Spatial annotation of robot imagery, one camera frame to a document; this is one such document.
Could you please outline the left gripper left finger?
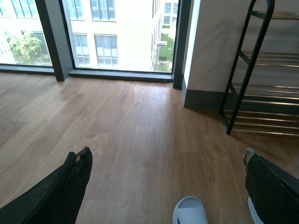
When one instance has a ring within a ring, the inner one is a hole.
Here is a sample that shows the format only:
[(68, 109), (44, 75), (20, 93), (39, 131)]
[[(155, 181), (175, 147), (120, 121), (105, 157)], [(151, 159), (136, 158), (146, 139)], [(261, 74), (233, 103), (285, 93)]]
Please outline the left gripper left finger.
[(0, 209), (2, 224), (74, 224), (90, 179), (93, 155), (69, 152), (63, 165)]

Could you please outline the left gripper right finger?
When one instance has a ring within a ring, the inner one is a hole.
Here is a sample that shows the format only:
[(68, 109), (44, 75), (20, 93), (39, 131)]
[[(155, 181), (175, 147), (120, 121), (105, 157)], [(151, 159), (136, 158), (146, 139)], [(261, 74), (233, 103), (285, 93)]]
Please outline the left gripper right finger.
[(253, 149), (243, 155), (245, 188), (264, 224), (299, 222), (299, 180)]

